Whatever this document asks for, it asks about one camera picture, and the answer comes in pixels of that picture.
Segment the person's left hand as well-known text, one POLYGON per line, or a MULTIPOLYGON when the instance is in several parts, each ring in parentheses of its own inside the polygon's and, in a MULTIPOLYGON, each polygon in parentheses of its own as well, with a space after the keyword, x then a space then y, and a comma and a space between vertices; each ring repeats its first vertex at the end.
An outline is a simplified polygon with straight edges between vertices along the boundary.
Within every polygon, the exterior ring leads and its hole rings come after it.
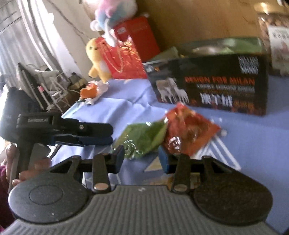
POLYGON ((9 144, 6 147, 5 153, 6 153, 6 179, 13 186, 16 186, 17 184, 25 180, 31 179, 35 177, 37 174, 51 167, 50 158, 45 157, 44 159, 36 161, 34 163, 34 166, 32 166, 30 169, 20 172, 16 179, 11 180, 10 178, 11 178, 12 163, 16 154, 18 153, 18 150, 15 145, 9 144))

